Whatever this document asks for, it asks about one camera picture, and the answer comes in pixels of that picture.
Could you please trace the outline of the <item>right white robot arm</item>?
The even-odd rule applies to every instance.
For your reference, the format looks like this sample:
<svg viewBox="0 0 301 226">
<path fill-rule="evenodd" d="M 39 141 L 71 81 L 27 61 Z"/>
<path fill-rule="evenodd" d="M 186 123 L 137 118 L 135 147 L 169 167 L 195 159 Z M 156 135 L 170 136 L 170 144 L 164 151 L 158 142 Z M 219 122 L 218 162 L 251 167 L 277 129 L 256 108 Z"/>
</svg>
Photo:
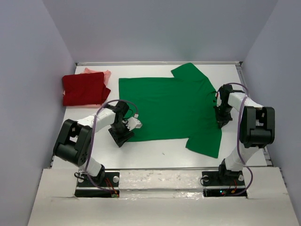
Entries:
<svg viewBox="0 0 301 226">
<path fill-rule="evenodd" d="M 237 144 L 216 173 L 217 181 L 226 185 L 242 177 L 242 169 L 260 149 L 275 139 L 275 109 L 254 102 L 244 91 L 234 90 L 234 83 L 222 85 L 216 94 L 214 107 L 219 128 L 231 120 L 231 110 L 238 111 Z"/>
</svg>

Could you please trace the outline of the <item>green t shirt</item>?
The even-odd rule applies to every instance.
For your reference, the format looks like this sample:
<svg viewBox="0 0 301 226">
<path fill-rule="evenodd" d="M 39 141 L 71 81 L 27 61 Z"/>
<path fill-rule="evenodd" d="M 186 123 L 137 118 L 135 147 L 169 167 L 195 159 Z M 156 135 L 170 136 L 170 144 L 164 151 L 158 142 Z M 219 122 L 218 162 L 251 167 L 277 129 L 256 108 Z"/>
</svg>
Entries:
<svg viewBox="0 0 301 226">
<path fill-rule="evenodd" d="M 171 78 L 120 78 L 119 98 L 133 102 L 143 126 L 131 142 L 186 138 L 186 148 L 217 158 L 222 130 L 214 107 L 215 88 L 192 63 Z"/>
</svg>

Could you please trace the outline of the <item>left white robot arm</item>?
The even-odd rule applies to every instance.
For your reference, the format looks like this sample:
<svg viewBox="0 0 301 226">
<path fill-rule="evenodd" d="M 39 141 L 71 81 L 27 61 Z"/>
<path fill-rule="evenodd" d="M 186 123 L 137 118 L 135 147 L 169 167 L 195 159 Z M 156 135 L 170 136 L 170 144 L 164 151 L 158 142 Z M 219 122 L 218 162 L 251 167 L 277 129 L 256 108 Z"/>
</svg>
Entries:
<svg viewBox="0 0 301 226">
<path fill-rule="evenodd" d="M 118 147 L 132 138 L 134 129 L 142 127 L 137 106 L 127 100 L 104 103 L 95 114 L 80 120 L 63 122 L 53 148 L 53 155 L 77 166 L 88 181 L 101 190 L 105 167 L 92 158 L 95 134 L 110 126 L 109 133 Z"/>
</svg>

